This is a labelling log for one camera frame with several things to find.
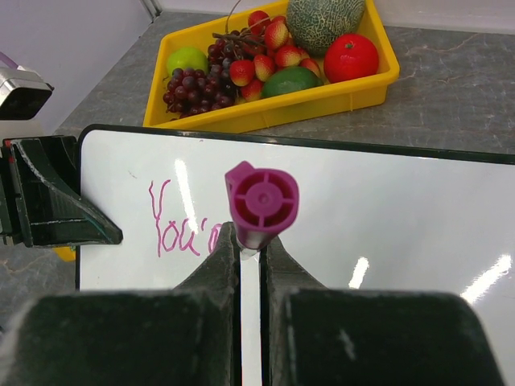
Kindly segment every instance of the avocado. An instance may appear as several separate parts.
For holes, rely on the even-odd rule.
[[[261,98],[276,97],[290,92],[321,86],[323,81],[312,70],[288,67],[273,74],[263,86]]]

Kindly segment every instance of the yellow bin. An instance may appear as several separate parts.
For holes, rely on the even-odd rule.
[[[271,17],[285,14],[288,1],[274,2],[257,9],[264,10]],[[247,27],[247,18],[254,10],[234,14],[229,20],[229,30]],[[195,46],[207,52],[208,46],[215,39],[212,33],[225,32],[225,21],[220,18],[209,23],[187,28],[169,34],[161,41],[154,79],[146,107],[144,126],[160,129],[180,129],[211,131],[220,133],[244,133],[256,129],[302,121],[324,115],[342,113],[380,105],[386,99],[388,86],[399,76],[399,64],[392,46],[381,23],[373,0],[366,0],[365,15],[361,21],[358,34],[372,40],[379,51],[379,72],[338,84],[329,84],[305,91],[275,96],[261,101],[242,103],[210,113],[170,121],[178,114],[167,113],[163,102],[166,91],[167,58],[175,50],[184,46]]]

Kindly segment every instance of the marker cap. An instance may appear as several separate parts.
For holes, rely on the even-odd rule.
[[[288,173],[242,162],[225,175],[225,184],[237,239],[244,247],[262,249],[294,223],[299,186]]]

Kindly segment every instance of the green apple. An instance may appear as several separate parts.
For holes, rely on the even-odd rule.
[[[167,71],[171,76],[176,68],[194,68],[208,73],[208,57],[196,47],[182,47],[168,56]]]

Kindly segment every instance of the pink handwriting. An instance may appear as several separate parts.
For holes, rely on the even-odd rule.
[[[155,228],[158,234],[158,257],[161,257],[161,252],[164,250],[165,252],[171,252],[175,249],[175,247],[179,246],[179,251],[186,252],[189,251],[193,253],[195,256],[200,256],[200,253],[195,249],[193,243],[195,241],[195,236],[197,236],[193,231],[190,231],[187,235],[186,226],[190,219],[184,219],[180,230],[177,228],[176,222],[174,220],[168,220],[167,226],[164,228],[164,231],[161,229],[161,216],[163,214],[163,196],[165,188],[171,180],[166,180],[161,189],[159,191],[159,199],[158,199],[158,207],[156,208],[156,199],[154,196],[154,181],[150,183],[150,187],[148,189],[150,193],[150,199],[152,202],[152,214],[154,215],[155,220]],[[204,217],[202,222],[200,223],[200,231],[205,230],[205,225],[208,222],[208,219]],[[209,235],[208,241],[208,251],[211,253],[216,245],[216,241],[218,240],[218,235],[220,234],[220,228],[222,224],[215,224],[211,228],[211,233]]]

